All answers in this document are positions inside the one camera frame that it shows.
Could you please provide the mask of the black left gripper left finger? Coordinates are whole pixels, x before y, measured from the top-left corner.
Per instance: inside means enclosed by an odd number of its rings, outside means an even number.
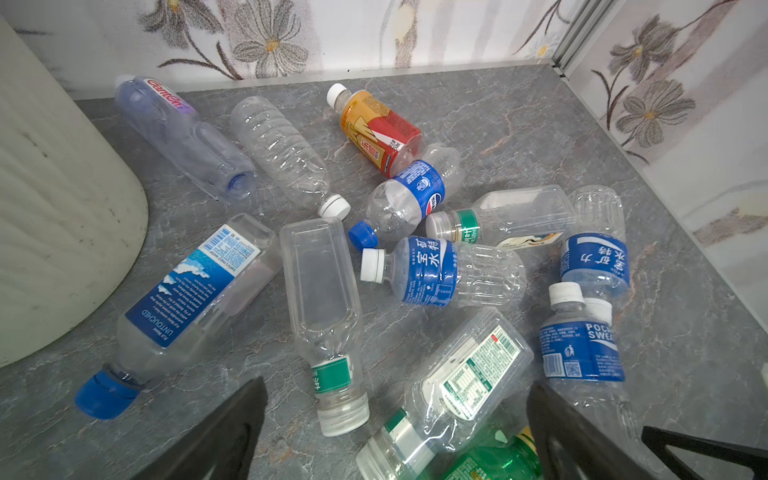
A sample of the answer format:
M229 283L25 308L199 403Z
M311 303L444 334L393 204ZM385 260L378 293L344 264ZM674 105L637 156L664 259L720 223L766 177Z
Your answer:
M265 419L264 379L246 382L137 479L246 479Z

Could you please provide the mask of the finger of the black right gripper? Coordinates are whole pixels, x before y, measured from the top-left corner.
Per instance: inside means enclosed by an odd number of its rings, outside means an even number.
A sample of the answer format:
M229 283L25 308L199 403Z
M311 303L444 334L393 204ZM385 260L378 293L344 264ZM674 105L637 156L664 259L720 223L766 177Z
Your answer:
M671 451L672 447L748 468L753 479L767 478L765 449L708 440L651 426L643 427L641 440L679 479L702 480L703 477L676 456Z

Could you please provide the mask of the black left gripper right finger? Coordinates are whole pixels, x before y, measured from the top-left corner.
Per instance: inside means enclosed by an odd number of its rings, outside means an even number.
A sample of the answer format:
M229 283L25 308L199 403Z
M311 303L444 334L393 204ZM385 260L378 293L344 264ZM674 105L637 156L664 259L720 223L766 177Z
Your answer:
M653 477L543 381L531 385L526 414L545 479Z

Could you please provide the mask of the untouched water blue label bottle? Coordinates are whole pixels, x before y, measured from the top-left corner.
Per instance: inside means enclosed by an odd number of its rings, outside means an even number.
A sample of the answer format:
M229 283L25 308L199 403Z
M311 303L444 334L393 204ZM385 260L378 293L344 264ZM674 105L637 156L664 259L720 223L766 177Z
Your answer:
M118 318L116 353L75 405L96 419L118 417L142 392L198 363L281 268L278 235L248 214L232 217Z

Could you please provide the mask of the blue label mineral water bottle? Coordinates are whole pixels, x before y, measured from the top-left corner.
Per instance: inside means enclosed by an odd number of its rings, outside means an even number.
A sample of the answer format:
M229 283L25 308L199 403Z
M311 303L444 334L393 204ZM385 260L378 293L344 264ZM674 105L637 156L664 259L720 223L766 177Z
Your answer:
M563 243L560 279L580 285L587 310L613 323L630 289L630 255L619 195L611 188L588 185L569 196L576 221Z

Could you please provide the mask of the Pepsi blue label bottle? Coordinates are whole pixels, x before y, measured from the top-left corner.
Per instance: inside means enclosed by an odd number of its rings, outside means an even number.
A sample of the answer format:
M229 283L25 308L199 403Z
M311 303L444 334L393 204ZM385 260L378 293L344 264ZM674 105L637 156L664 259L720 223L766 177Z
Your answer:
M428 145L421 158L373 190L360 220L348 230L352 246L359 251L382 248L413 234L422 220L458 191L465 177L457 149Z

